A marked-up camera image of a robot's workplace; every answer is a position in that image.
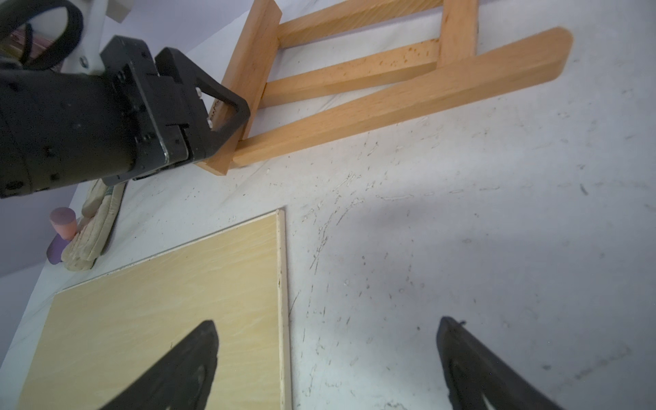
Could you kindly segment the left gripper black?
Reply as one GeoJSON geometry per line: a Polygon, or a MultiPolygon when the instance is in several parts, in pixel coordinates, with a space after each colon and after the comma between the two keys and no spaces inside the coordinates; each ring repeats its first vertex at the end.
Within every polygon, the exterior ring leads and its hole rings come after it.
{"type": "Polygon", "coordinates": [[[114,37],[101,75],[1,72],[1,196],[110,184],[206,160],[250,118],[247,102],[181,51],[155,60],[114,37]]]}

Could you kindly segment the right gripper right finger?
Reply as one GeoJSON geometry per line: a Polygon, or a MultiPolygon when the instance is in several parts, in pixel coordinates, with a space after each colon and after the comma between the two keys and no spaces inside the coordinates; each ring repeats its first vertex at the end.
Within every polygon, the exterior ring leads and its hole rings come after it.
{"type": "Polygon", "coordinates": [[[558,409],[456,319],[444,316],[437,350],[454,409],[558,409]]]}

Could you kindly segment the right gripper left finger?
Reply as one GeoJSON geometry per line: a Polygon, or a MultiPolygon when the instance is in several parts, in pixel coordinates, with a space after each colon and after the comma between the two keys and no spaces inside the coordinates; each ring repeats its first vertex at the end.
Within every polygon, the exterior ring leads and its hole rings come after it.
{"type": "Polygon", "coordinates": [[[104,408],[206,408],[219,347],[215,323],[203,321],[104,408]]]}

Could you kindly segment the light plywood board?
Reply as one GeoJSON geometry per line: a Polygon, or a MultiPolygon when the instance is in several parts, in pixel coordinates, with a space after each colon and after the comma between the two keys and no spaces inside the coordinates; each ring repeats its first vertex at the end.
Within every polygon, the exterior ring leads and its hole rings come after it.
{"type": "Polygon", "coordinates": [[[291,408],[283,210],[57,294],[19,408],[99,408],[205,320],[219,338],[208,407],[291,408]]]}

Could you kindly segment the wooden easel frame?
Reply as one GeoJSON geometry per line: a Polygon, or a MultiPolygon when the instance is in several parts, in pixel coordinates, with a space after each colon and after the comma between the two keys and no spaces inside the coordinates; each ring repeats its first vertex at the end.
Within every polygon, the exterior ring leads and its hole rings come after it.
{"type": "Polygon", "coordinates": [[[259,135],[243,125],[201,162],[216,175],[556,79],[573,37],[563,27],[478,54],[476,1],[345,1],[282,21],[274,1],[253,3],[225,72],[250,110],[367,90],[365,97],[259,135]],[[435,39],[281,80],[269,75],[277,53],[396,18],[442,9],[435,39]]]}

